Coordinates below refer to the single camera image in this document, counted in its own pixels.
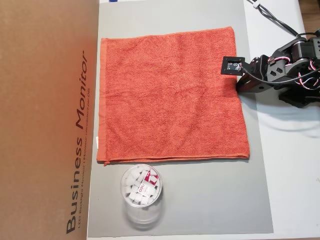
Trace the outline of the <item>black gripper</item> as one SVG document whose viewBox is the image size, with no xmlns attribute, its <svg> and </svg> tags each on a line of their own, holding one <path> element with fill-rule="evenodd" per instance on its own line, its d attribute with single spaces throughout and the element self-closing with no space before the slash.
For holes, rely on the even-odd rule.
<svg viewBox="0 0 320 240">
<path fill-rule="evenodd" d="M 258 79 L 266 80 L 267 56 L 261 55 L 253 58 L 250 63 L 244 62 L 242 68 L 246 73 L 250 73 Z M 238 93 L 262 93 L 271 88 L 270 85 L 260 82 L 248 74 L 243 75 L 236 84 L 236 91 Z"/>
</svg>

